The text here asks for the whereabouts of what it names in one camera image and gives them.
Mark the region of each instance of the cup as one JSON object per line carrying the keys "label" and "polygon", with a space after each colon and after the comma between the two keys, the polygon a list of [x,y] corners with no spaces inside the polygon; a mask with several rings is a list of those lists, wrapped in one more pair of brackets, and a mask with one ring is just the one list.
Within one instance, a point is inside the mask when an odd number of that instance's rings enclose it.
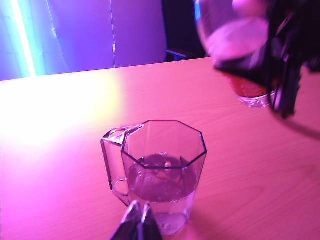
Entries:
{"label": "cup", "polygon": [[101,146],[110,189],[125,205],[150,202],[163,236],[188,222],[207,155],[200,131],[148,120],[110,130]]}
{"label": "cup", "polygon": [[238,100],[250,108],[269,105],[263,71],[268,40],[267,0],[196,0],[198,34],[213,65]]}

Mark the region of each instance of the wood grain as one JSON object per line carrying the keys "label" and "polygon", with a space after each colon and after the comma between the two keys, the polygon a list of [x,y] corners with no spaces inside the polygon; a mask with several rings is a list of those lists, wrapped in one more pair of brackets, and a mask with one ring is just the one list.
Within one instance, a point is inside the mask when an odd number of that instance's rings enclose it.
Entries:
{"label": "wood grain", "polygon": [[1,239],[105,240],[126,207],[100,137],[146,120],[203,132],[189,223],[166,240],[320,239],[320,77],[296,115],[239,103],[209,58],[0,82]]}

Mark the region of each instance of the water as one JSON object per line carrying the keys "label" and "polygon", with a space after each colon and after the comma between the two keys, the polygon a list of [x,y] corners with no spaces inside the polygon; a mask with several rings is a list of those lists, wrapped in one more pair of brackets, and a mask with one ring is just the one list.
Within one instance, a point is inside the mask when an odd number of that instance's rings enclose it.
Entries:
{"label": "water", "polygon": [[[144,158],[144,164],[149,167],[178,167],[182,161],[166,154]],[[175,234],[189,220],[198,184],[193,166],[185,169],[145,169],[134,163],[128,171],[127,180],[132,201],[151,203],[162,235]]]}

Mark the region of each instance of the glass mug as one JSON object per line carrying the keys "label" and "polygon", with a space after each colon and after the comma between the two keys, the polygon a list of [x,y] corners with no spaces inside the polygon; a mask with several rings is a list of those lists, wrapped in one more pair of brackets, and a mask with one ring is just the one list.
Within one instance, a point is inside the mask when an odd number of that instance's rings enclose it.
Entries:
{"label": "glass mug", "polygon": [[111,191],[150,202],[163,236],[189,220],[207,149],[200,131],[174,120],[117,127],[101,138]]}

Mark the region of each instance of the fluorescent light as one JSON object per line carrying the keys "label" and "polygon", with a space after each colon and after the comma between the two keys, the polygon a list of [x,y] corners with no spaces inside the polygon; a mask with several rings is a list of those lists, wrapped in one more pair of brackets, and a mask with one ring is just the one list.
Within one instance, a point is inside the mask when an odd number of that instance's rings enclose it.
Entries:
{"label": "fluorescent light", "polygon": [[22,43],[22,48],[23,48],[26,64],[28,66],[30,76],[33,77],[33,76],[36,76],[37,74],[36,74],[34,60],[32,58],[32,54],[31,54],[30,45],[29,45],[29,41],[28,41],[28,37],[27,37],[27,32],[26,32],[24,20],[22,18],[20,6],[18,3],[18,0],[10,0],[10,3],[12,6],[15,23],[18,28],[20,40]]}

